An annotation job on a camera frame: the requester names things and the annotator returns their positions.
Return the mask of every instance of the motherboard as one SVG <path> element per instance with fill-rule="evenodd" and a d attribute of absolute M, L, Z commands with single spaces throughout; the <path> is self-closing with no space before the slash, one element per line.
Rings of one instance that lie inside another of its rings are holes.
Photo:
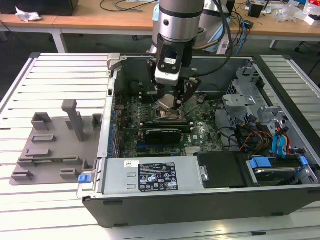
<path fill-rule="evenodd" d="M 177 113 L 160 110 L 156 95 L 117 96 L 121 158 L 192 156 L 223 150 L 213 121 L 213 100 L 196 94 Z"/>

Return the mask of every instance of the floor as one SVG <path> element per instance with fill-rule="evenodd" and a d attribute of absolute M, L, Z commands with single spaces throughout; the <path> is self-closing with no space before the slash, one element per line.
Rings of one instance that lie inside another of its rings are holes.
<path fill-rule="evenodd" d="M 46 33 L 15 33 L 7 32 L 7 42 L 0 42 L 0 100 L 19 74 L 31 52 L 56 53 L 55 43 L 49 40 Z M 69 53 L 144 53 L 151 46 L 150 36 L 121 35 L 83 35 L 65 34 L 64 39 Z M 269 40 L 248 40 L 241 55 L 290 55 L 294 61 L 308 74 L 319 60 L 317 53 L 320 45 L 302 46 L 299 52 L 294 49 L 299 44 L 295 41 L 280 41 L 275 50 L 269 49 Z M 313 71 L 311 79 L 320 84 L 320 65 Z"/>

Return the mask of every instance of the power supply label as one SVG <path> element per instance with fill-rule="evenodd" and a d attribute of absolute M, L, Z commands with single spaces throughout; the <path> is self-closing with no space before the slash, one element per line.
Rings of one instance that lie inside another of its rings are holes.
<path fill-rule="evenodd" d="M 139 190 L 141 192 L 178 190 L 175 163 L 139 164 Z"/>

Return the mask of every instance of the blue tab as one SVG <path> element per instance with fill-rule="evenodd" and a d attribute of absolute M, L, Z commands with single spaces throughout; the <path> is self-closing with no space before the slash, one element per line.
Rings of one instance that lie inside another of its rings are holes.
<path fill-rule="evenodd" d="M 258 166 L 257 166 L 257 163 L 256 163 L 256 161 L 254 160 L 254 159 L 251 159 L 250 161 L 250 165 L 251 165 L 251 167 L 253 168 L 253 169 L 256 169 Z"/>
<path fill-rule="evenodd" d="M 308 163 L 308 160 L 307 160 L 304 156 L 300 157 L 300 162 L 302 163 L 302 165 L 303 165 L 304 167 L 309 164 L 309 163 Z"/>
<path fill-rule="evenodd" d="M 278 142 L 278 135 L 274 135 L 272 141 L 272 152 L 275 154 L 277 152 L 277 142 Z"/>
<path fill-rule="evenodd" d="M 91 175 L 80 175 L 78 177 L 78 183 L 79 184 L 89 184 L 91 181 Z"/>
<path fill-rule="evenodd" d="M 250 160 L 251 167 L 256 168 L 271 168 L 272 165 L 267 157 L 254 157 Z"/>
<path fill-rule="evenodd" d="M 285 146 L 285 143 L 286 143 L 286 139 L 284 136 L 281 136 L 280 138 L 280 143 L 279 143 L 279 146 L 278 146 L 278 151 L 277 151 L 277 155 L 282 157 L 283 159 L 285 159 L 287 156 L 284 155 L 284 146 Z"/>

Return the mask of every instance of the white table leg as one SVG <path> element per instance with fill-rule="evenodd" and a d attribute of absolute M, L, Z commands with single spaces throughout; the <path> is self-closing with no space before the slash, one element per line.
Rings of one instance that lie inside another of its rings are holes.
<path fill-rule="evenodd" d="M 270 49 L 275 49 L 278 42 L 279 42 L 278 40 L 272 40 L 272 43 L 270 44 L 269 48 Z"/>
<path fill-rule="evenodd" d="M 4 43 L 6 41 L 8 41 L 8 38 L 7 38 L 6 34 L 5 34 L 5 32 L 4 31 L 0 31 L 0 42 Z"/>
<path fill-rule="evenodd" d="M 60 54 L 68 53 L 66 42 L 60 29 L 58 28 L 55 29 L 51 34 L 53 36 L 54 43 L 55 43 L 56 49 L 58 50 L 58 53 Z"/>

